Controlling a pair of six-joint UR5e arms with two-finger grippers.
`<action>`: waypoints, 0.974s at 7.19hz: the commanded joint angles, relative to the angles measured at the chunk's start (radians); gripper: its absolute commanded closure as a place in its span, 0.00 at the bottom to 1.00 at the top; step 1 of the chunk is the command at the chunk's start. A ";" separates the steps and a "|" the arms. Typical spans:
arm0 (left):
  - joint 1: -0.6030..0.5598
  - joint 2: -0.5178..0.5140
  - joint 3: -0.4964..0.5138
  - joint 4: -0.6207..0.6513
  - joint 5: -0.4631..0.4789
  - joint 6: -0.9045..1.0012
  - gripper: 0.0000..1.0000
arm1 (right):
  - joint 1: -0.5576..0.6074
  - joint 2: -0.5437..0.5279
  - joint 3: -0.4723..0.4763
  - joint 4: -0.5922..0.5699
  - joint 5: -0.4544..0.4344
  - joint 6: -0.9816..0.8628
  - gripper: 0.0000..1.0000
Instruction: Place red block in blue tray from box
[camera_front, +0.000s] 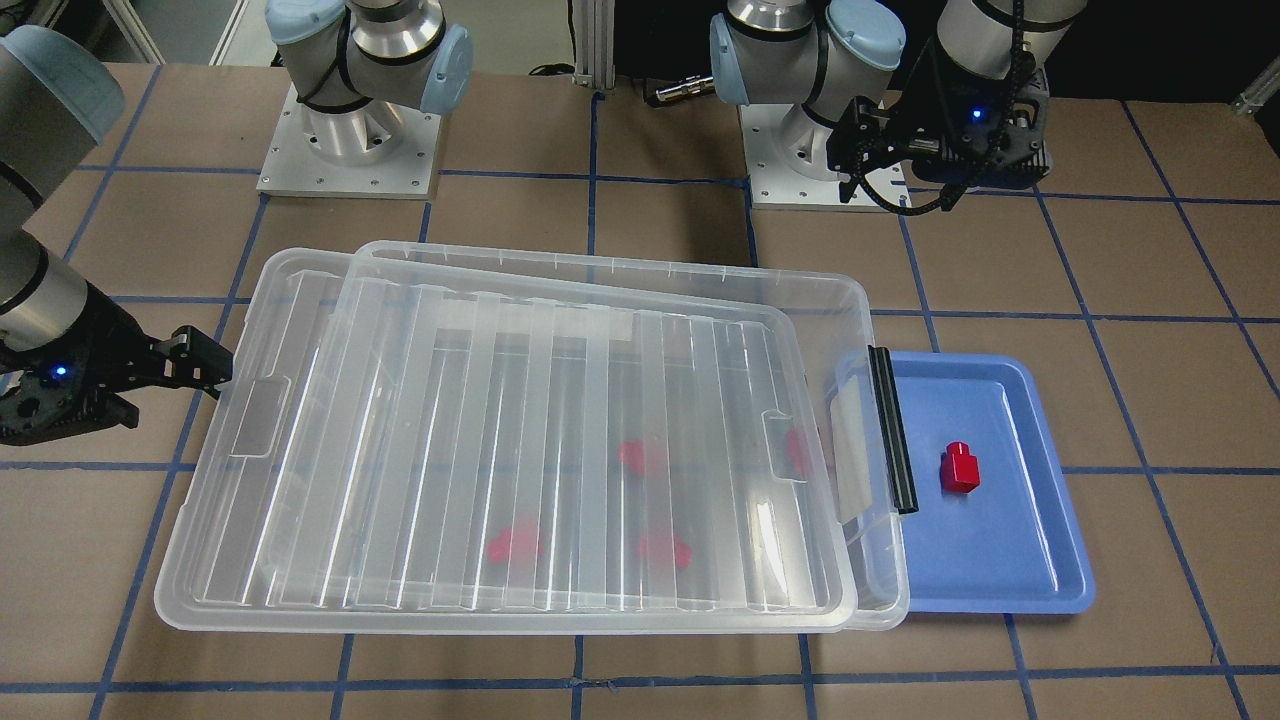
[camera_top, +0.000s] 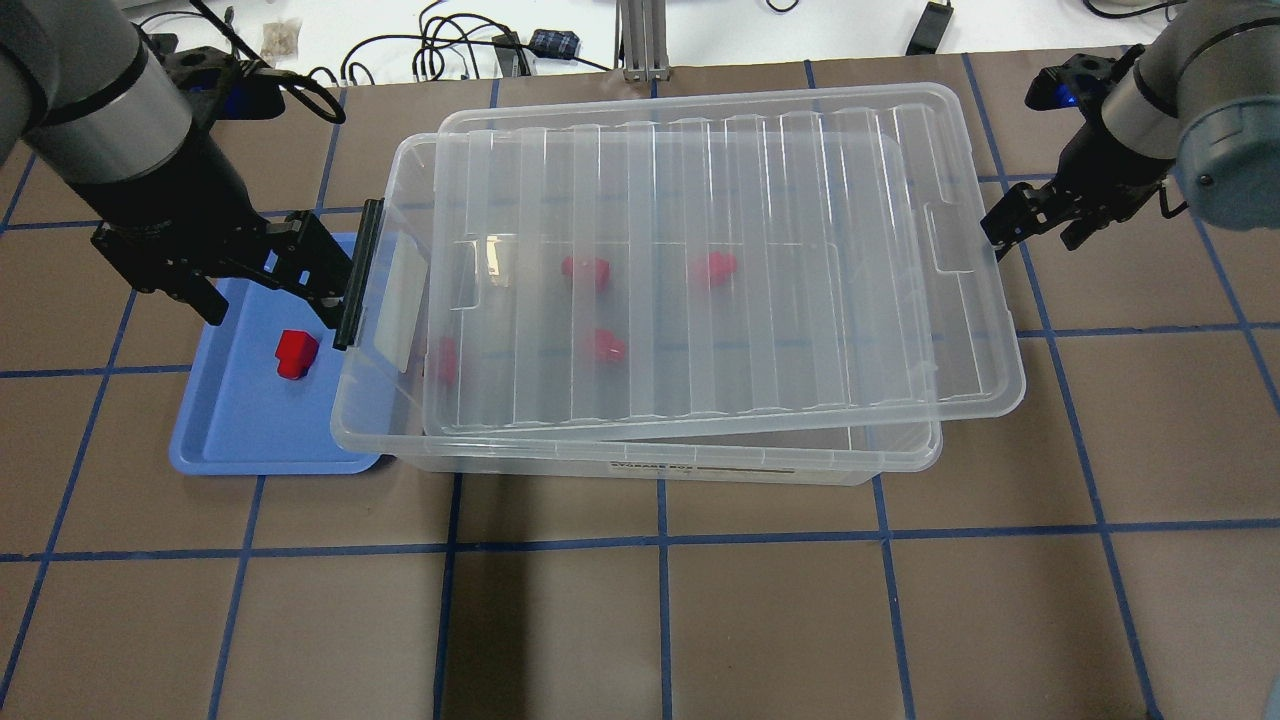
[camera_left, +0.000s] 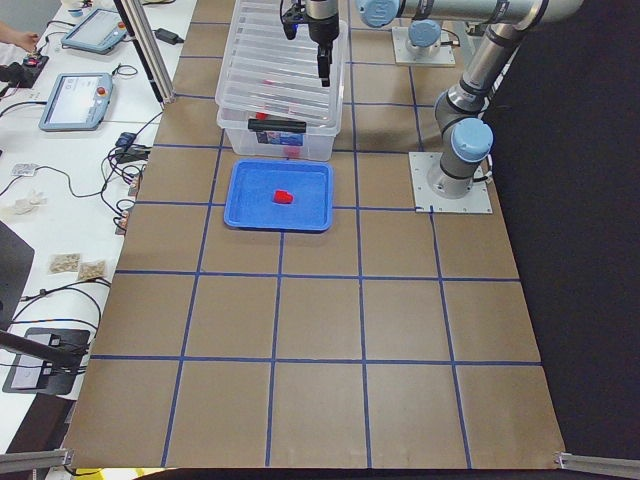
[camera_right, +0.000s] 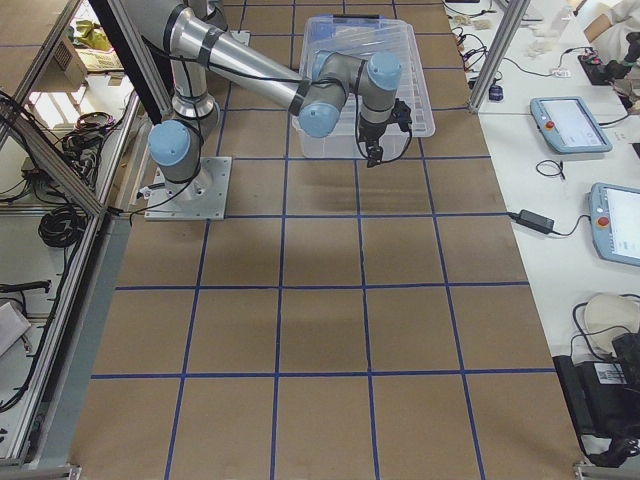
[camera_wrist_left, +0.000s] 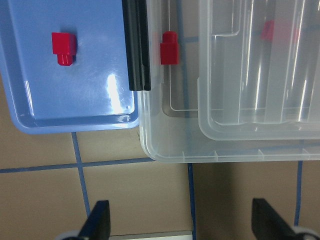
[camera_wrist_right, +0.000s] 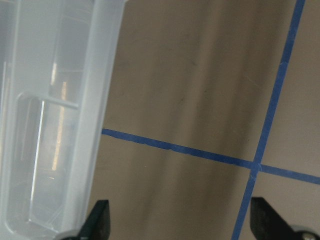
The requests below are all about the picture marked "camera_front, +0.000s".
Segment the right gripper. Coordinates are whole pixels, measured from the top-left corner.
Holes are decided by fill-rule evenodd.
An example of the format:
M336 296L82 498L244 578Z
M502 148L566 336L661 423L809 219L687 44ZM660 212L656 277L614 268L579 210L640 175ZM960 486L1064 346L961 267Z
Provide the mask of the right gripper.
M40 348L3 350L18 375L3 393L1 442L31 446L113 427L136 428L140 410L123 393L143 387L195 389L220 398L234 354L192 325L169 340L140 323L95 286L60 338Z

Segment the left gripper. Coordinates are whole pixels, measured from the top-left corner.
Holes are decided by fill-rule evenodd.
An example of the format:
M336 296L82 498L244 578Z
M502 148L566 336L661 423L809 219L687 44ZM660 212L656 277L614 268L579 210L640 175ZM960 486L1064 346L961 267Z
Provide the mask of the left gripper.
M969 163L968 178L957 184L941 184L932 201L916 208L919 213L948 211L968 190L975 188L972 182L993 165L995 154L1009 141L1009 122L1015 105L1037 105L1044 137L1050 102L1044 72L1038 67L1028 44L1007 49L1000 58L1011 65L1001 77L986 78L961 67L942 49L938 40L931 40L895 105L877 108L863 96L851 100L826 143L829 168L851 176L851 181L841 184L841 199L847 200L850 184L856 183L886 211L908 211L908 208L887 201L870 187L864 177L864 160L876 151L878 142L910 140L919 128L954 132L963 105L1000 110L1000 118L989 129L986 154L980 160Z

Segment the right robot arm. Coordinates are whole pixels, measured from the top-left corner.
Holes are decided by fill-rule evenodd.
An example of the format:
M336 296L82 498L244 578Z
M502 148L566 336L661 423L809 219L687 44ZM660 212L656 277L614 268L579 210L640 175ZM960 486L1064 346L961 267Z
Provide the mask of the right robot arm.
M443 117L461 102L474 37L438 1L109 1L141 58L266 64L294 85L301 138L334 167L387 158L408 111ZM41 23L3 35L3 443L31 446L134 428L125 392L192 388L211 397L233 355L182 325L148 334L119 304L27 229L122 119L113 73L78 41Z

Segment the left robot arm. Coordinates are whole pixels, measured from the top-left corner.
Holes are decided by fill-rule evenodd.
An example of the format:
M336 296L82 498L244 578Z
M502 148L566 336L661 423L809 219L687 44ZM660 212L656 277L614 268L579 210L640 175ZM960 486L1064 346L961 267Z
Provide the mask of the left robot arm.
M740 110L756 208L947 211L1052 169L1044 64L1083 1L948 1L893 102L908 33L878 1L730 1L716 95Z

